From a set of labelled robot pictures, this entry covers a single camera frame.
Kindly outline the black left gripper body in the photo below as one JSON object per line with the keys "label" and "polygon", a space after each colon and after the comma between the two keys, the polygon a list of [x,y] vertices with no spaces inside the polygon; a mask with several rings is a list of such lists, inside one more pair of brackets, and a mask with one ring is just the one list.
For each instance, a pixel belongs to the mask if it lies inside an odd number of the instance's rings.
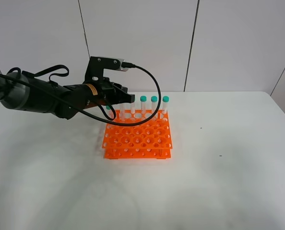
{"label": "black left gripper body", "polygon": [[66,85],[63,87],[66,89],[66,92],[63,94],[63,100],[82,110],[87,102],[105,102],[107,105],[113,105],[112,95],[114,88],[112,82],[108,79],[105,79],[102,83],[92,81],[90,83]]}

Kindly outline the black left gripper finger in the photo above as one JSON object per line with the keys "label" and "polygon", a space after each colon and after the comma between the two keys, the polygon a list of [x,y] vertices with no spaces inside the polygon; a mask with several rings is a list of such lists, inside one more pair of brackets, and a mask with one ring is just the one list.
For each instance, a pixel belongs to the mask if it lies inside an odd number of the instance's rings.
{"label": "black left gripper finger", "polygon": [[105,102],[100,102],[100,103],[87,102],[86,105],[84,106],[84,110],[89,108],[97,108],[99,110],[105,110],[106,106],[107,104]]}
{"label": "black left gripper finger", "polygon": [[128,94],[128,88],[115,82],[112,83],[114,93],[112,95],[113,104],[133,103],[135,102],[135,95]]}

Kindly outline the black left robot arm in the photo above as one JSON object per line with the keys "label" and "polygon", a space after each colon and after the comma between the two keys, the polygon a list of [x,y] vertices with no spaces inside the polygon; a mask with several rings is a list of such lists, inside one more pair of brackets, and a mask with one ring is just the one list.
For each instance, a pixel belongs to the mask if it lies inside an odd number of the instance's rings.
{"label": "black left robot arm", "polygon": [[0,77],[0,102],[5,108],[50,113],[64,119],[71,119],[79,110],[132,103],[134,99],[126,87],[107,77],[66,86],[17,70]]}

